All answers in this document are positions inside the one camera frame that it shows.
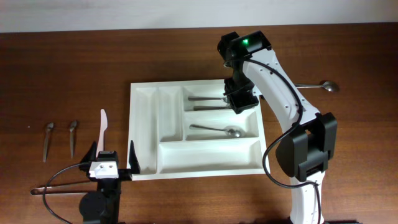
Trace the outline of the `steel tablespoon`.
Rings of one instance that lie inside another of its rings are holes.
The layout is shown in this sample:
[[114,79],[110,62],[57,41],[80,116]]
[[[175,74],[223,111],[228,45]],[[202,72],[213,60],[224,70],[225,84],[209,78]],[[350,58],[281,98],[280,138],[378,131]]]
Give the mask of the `steel tablespoon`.
[[203,129],[203,130],[209,130],[209,131],[220,131],[223,133],[226,133],[228,136],[232,136],[234,138],[240,138],[243,134],[240,130],[238,129],[218,129],[218,128],[209,128],[206,126],[200,126],[197,124],[191,124],[189,126],[190,129]]
[[295,87],[296,88],[322,88],[329,92],[339,92],[339,90],[340,90],[339,86],[335,82],[332,82],[332,81],[324,81],[321,84],[296,83]]

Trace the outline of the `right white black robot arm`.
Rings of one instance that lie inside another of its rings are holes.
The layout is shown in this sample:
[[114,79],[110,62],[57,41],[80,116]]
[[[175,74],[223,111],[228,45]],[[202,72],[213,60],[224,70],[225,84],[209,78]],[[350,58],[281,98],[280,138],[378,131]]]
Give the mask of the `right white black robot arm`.
[[324,223],[322,182],[335,152],[338,123],[321,114],[298,91],[281,67],[261,31],[221,37],[217,50],[224,66],[233,69],[224,80],[224,95],[240,114],[259,104],[262,96],[280,124],[282,135],[262,156],[266,176],[292,193],[292,223]]

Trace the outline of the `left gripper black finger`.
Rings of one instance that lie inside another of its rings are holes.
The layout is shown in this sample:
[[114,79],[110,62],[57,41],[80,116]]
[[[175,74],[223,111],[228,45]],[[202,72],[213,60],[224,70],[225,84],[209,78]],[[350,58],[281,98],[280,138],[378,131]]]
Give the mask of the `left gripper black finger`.
[[140,174],[141,173],[141,167],[140,167],[139,161],[137,159],[133,140],[130,140],[128,164],[130,165],[129,169],[131,171],[131,174]]
[[96,141],[94,141],[89,151],[83,156],[83,159],[80,161],[79,169],[81,171],[88,171],[90,169],[91,163],[96,160],[96,150],[97,143]]

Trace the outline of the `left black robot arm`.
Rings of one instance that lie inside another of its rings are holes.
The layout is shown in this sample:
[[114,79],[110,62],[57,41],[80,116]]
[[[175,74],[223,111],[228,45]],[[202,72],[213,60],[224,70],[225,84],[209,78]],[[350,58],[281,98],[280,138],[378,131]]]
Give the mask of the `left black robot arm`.
[[84,223],[117,223],[121,197],[121,182],[131,181],[134,174],[141,173],[134,143],[131,142],[127,169],[118,167],[116,151],[96,152],[97,143],[93,142],[90,150],[80,161],[79,169],[88,179],[97,183],[95,191],[89,191],[80,200],[79,211]]

